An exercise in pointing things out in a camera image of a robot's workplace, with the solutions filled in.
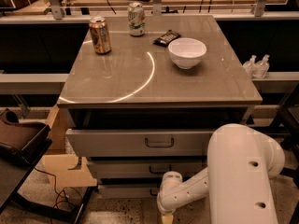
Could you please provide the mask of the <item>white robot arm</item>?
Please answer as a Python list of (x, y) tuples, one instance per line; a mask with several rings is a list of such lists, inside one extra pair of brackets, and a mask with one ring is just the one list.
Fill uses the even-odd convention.
[(178, 172), (163, 176), (157, 205), (163, 224), (188, 203), (209, 198), (211, 224), (278, 224), (269, 179), (284, 166), (273, 138), (240, 124), (226, 124), (210, 137), (207, 168), (187, 181)]

